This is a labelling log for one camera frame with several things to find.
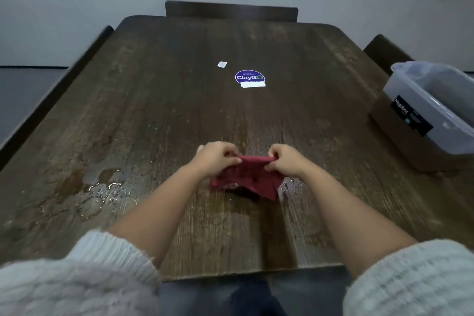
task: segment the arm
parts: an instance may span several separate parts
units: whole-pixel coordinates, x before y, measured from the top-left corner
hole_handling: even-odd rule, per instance
[[[198,184],[228,166],[241,163],[241,159],[235,155],[235,145],[226,142],[199,146],[190,163],[181,167],[108,231],[143,250],[159,267]]]
[[[279,158],[267,165],[268,171],[278,170],[283,175],[300,178],[310,187],[329,233],[354,278],[385,256],[417,243],[291,146],[275,144],[268,154]]]

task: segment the white sweater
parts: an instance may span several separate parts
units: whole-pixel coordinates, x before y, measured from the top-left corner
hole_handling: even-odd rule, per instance
[[[64,259],[0,269],[0,315],[157,315],[159,286],[144,253],[90,231]],[[474,315],[474,256],[448,240],[400,250],[353,283],[343,310],[346,316]]]

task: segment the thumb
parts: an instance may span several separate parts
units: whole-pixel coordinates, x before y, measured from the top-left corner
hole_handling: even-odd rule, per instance
[[[276,171],[277,170],[277,164],[278,160],[272,161],[271,163],[267,164],[264,166],[264,169],[267,171]]]
[[[226,158],[226,167],[228,166],[235,166],[235,165],[238,165],[242,162],[242,159],[241,158],[237,158],[237,157],[232,157],[232,158]]]

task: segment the chair backrest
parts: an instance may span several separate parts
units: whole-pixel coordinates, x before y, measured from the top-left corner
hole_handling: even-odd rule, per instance
[[[168,0],[166,16],[296,22],[298,8]]]
[[[393,64],[413,60],[410,55],[405,53],[382,34],[373,38],[365,47],[364,52],[388,75],[392,75],[390,67]]]

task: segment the wooden table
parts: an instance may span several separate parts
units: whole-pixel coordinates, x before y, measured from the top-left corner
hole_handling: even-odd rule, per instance
[[[244,69],[267,86],[241,88]],[[210,140],[247,155],[293,145],[419,240],[473,247],[472,170],[425,175],[400,157],[367,116],[385,81],[330,25],[129,17],[0,173],[3,261],[64,256]],[[315,199],[286,179],[277,202],[202,185],[161,271],[171,280],[340,262]]]

